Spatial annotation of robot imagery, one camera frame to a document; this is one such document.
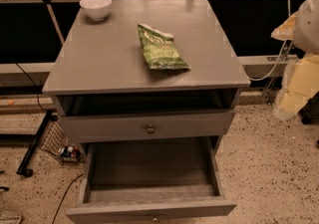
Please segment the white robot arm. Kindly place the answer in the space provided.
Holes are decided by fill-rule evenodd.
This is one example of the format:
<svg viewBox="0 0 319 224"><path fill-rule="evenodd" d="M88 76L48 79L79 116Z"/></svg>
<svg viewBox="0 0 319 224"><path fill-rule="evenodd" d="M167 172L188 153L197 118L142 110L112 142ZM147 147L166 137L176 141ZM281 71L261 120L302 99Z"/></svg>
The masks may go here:
<svg viewBox="0 0 319 224"><path fill-rule="evenodd" d="M274 115L289 119L319 93L319 0L305 0L297 12L273 30L271 37L289 40L305 52L302 59L286 67L283 89L275 101Z"/></svg>

